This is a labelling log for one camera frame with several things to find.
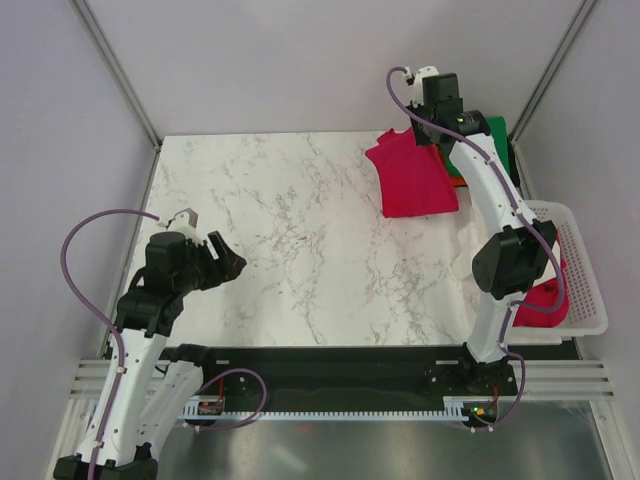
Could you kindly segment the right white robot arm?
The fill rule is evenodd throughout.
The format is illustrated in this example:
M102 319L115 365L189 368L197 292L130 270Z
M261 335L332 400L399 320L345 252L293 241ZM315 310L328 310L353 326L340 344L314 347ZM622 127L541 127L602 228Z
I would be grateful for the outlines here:
M459 98L405 108L419 145L433 145L462 174L488 235L471 260L481 291L472 332L465 343L469 362L458 368L467 392L483 392L494 381L490 364L508 356L507 334L521 309L551 315L563 308L565 281L554 253L557 228L526 205L495 149L486 118L464 111Z

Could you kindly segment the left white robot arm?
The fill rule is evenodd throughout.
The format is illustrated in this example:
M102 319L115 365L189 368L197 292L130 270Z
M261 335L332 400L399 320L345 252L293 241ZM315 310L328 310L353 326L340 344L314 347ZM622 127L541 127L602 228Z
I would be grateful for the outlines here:
M56 479L154 479L158 456L188 400L219 382L207 350L181 345L159 389L150 394L156 365L190 293L239 277L246 266L219 232L206 239L191 227L154 234L145 263L119 299L111 325L113 351L94 416L75 453L61 457Z

